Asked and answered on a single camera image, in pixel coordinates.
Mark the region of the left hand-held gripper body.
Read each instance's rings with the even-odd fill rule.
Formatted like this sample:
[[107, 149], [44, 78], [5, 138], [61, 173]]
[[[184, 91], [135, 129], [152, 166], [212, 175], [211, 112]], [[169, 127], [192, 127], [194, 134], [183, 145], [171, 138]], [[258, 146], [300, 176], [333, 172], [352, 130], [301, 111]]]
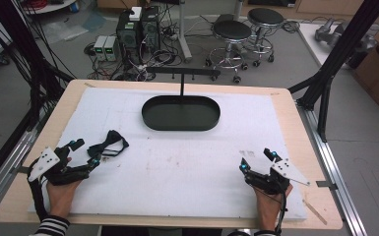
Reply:
[[88, 165], [68, 165], [70, 150], [69, 147], [58, 147], [56, 150], [46, 147], [31, 165], [28, 181], [32, 183], [39, 177], [45, 177], [52, 185], [61, 186], [87, 179], [91, 172]]

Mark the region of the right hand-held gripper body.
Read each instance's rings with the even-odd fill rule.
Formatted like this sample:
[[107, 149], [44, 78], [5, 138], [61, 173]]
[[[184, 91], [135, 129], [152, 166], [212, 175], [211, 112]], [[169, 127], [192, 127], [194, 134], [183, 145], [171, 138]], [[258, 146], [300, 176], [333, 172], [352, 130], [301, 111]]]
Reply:
[[267, 174], [256, 172], [252, 169], [244, 174], [245, 182], [263, 190], [266, 194], [282, 194], [287, 190], [290, 181], [309, 186], [308, 179], [288, 159], [274, 163]]

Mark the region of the black bow tie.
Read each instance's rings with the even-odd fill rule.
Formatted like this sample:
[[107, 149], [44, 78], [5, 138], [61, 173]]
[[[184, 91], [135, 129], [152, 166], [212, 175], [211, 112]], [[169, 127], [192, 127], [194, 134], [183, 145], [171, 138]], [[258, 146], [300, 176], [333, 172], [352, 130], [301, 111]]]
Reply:
[[[110, 145], [113, 145], [117, 142], [122, 143], [122, 149], [120, 150], [114, 150], [114, 149], [108, 149], [107, 147]], [[125, 148], [129, 146], [128, 142], [125, 140], [124, 137], [122, 137], [117, 131], [115, 130], [109, 130], [106, 136], [106, 139], [101, 144], [96, 144], [93, 146], [90, 146], [87, 149], [87, 153], [89, 157], [96, 158], [96, 157], [115, 157], [119, 155]]]

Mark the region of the person's left hand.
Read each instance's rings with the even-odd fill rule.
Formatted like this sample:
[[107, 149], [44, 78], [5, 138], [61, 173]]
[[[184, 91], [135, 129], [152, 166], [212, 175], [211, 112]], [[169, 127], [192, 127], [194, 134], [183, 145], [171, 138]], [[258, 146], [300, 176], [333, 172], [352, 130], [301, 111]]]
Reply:
[[50, 203], [50, 215], [67, 218], [72, 208], [76, 189], [82, 181], [76, 181], [66, 185], [55, 186], [48, 182], [46, 190]]

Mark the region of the person's right hand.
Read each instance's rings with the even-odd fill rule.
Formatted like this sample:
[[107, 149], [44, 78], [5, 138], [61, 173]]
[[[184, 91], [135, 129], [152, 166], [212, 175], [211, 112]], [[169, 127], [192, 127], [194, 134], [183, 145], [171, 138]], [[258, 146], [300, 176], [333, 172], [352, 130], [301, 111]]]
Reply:
[[283, 196], [267, 195], [263, 190], [254, 187], [258, 215], [258, 227], [266, 233], [275, 233], [276, 221], [282, 208]]

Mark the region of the wooden stick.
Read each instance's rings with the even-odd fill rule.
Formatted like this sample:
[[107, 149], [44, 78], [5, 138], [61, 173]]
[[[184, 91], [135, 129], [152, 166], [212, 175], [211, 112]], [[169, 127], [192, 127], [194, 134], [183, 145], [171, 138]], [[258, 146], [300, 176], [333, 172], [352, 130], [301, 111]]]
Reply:
[[309, 202], [306, 200], [302, 200], [303, 203], [306, 205], [306, 207], [324, 224], [327, 225], [327, 220], [322, 216], [322, 214], [319, 213], [319, 211]]

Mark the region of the white foam mat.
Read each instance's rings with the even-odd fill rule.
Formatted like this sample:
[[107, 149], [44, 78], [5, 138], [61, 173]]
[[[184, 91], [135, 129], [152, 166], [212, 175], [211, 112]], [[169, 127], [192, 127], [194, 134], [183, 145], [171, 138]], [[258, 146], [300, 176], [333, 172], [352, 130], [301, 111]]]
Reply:
[[128, 147], [112, 145], [76, 192], [72, 211], [89, 214], [253, 218], [256, 198], [239, 169], [271, 167], [265, 148], [288, 156], [276, 106], [267, 95], [212, 93], [221, 117], [204, 132], [155, 131], [142, 118], [153, 90], [87, 88], [57, 144], [102, 143], [115, 130]]

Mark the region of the black stand with oval tray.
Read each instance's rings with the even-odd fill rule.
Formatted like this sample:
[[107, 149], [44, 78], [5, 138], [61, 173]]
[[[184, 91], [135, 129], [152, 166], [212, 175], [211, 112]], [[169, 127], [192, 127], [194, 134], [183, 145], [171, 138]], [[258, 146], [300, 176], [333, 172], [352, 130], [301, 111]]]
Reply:
[[203, 75], [216, 79], [221, 72], [210, 69], [148, 67], [150, 73], [180, 75], [179, 95], [158, 95], [142, 107], [144, 123], [156, 131], [208, 131], [221, 117], [220, 106], [211, 98], [184, 93], [185, 76]]

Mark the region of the black computer tower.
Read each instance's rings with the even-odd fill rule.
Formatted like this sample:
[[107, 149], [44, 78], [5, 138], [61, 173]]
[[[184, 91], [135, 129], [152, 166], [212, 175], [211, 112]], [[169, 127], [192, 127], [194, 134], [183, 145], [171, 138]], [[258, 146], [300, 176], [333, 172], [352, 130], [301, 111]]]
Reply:
[[144, 42], [152, 52], [159, 50], [158, 13], [158, 6], [148, 7], [143, 11], [141, 19]]
[[141, 22], [132, 21], [135, 17], [132, 10], [125, 10], [119, 15], [116, 35], [119, 41], [122, 61], [125, 65], [138, 65], [140, 63], [139, 49], [141, 38]]

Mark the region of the black round stool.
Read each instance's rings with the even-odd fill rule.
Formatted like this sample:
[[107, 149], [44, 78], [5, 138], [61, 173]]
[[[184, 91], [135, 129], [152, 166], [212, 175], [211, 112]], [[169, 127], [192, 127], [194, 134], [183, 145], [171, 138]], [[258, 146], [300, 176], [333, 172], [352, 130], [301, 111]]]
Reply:
[[284, 17], [272, 9], [255, 8], [248, 12], [247, 19], [252, 30], [247, 48], [258, 55], [258, 58], [253, 61], [253, 66], [258, 67], [264, 55], [267, 55], [268, 61], [273, 63], [275, 49], [274, 44], [268, 40], [268, 36], [283, 24]]
[[235, 46], [245, 42], [251, 35], [251, 30], [245, 24], [235, 21], [216, 21], [212, 27], [213, 36], [222, 39], [225, 47], [214, 48], [205, 60], [205, 64], [213, 69], [231, 69], [234, 71], [233, 81], [241, 82], [238, 69], [247, 70], [248, 65]]

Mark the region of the round white table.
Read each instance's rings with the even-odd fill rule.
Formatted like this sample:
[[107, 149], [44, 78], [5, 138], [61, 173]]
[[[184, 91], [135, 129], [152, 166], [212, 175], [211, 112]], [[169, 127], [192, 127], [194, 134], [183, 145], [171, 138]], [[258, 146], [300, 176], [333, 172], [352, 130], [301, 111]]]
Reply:
[[23, 0], [23, 10], [29, 15], [44, 14], [68, 9], [72, 13], [80, 10], [78, 0]]

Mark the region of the white box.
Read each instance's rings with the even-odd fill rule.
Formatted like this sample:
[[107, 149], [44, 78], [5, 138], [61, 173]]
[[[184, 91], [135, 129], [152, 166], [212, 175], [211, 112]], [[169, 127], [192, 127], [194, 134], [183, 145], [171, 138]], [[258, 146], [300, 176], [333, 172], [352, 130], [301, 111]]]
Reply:
[[141, 20], [142, 8], [141, 7], [132, 7], [131, 13], [129, 15], [129, 20], [132, 22], [138, 22]]

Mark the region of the grey metal table leg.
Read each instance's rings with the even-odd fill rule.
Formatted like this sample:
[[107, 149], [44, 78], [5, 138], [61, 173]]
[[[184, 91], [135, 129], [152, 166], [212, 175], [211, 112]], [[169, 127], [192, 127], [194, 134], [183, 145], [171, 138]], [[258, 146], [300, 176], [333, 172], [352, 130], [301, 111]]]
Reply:
[[184, 62], [189, 63], [192, 60], [192, 53], [189, 49], [188, 43], [185, 38], [185, 0], [178, 0], [179, 4], [179, 34], [178, 34], [178, 40], [181, 47], [181, 51], [183, 53]]

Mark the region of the aluminium rail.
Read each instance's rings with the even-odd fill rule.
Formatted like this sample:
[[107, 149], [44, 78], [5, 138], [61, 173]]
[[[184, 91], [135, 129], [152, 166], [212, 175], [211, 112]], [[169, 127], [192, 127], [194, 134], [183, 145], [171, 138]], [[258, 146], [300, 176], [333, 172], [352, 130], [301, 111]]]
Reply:
[[317, 132], [317, 116], [313, 111], [305, 110], [299, 105], [297, 105], [297, 110], [308, 136], [314, 144], [317, 158], [326, 176], [326, 183], [340, 210], [341, 219], [346, 224], [348, 232], [351, 236], [368, 236], [331, 148]]
[[44, 127], [49, 114], [41, 109], [36, 121], [32, 121], [29, 110], [9, 139], [0, 149], [0, 195], [15, 174], [22, 169], [22, 162]]

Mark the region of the black metal frame post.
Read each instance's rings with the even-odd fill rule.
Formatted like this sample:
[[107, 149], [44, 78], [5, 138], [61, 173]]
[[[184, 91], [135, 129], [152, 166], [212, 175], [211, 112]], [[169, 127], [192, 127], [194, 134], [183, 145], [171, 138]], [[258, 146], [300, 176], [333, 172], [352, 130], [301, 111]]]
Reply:
[[305, 94], [297, 100], [305, 110], [313, 110], [315, 102], [321, 99], [316, 131], [324, 143], [327, 141], [326, 124], [332, 81], [378, 17], [379, 0], [363, 0], [320, 69], [309, 79], [288, 88], [290, 93], [306, 89]]

